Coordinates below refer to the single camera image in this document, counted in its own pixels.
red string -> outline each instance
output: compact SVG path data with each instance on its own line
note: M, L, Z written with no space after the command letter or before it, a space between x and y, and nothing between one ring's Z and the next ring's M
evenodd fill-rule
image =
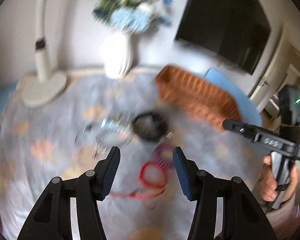
M163 179L164 179L164 182L162 184L156 184L156 183L153 183L153 182L149 182L149 181L147 181L144 178L144 172L145 172L145 169L148 166L152 166L152 167L156 168L156 170L158 170L159 172L161 172L161 174L163 176ZM153 197L157 197L157 196L161 195L165 191L164 187L167 184L167 182L168 182L167 171L165 169L163 169L156 162L147 162L140 169L140 172L139 172L139 183L141 185L143 185L144 187L149 188L149 189L162 189L160 192L158 192L158 193L144 193L144 194L134 193L134 192L130 193L130 194L120 194L120 193L112 193L111 192L110 195L113 196L113 197L137 198L137 199L140 199L140 200L143 200L145 198L153 198Z

basket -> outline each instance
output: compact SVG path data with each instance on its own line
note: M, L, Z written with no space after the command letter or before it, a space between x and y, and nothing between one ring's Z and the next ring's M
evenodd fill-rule
M177 105L191 118L203 119L224 130L225 119L241 121L235 100L213 84L178 67L167 65L156 76L162 101Z

gray handle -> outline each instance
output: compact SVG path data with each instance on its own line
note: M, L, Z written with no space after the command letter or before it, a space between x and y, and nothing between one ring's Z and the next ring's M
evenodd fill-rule
M289 159L278 152L271 153L271 170L278 185L288 184L290 182ZM278 196L271 203L272 208L278 209L284 197L285 191L278 192Z

human hand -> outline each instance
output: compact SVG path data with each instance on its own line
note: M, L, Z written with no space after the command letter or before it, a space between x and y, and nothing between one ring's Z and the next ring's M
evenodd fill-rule
M271 171L271 156L266 156L263 158L263 180L262 180L262 189L261 189L261 196L265 201L274 201L277 197L278 193L276 192L277 182L272 174ZM289 200L294 191L296 190L298 184L298 170L296 165L293 165L293 168L290 172L290 184L284 197L281 202L285 202Z

ribbed white vase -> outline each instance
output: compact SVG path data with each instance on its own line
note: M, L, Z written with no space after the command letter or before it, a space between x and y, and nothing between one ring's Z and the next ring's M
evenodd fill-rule
M114 32L105 42L103 49L106 76L112 79L125 77L133 61L131 35Z

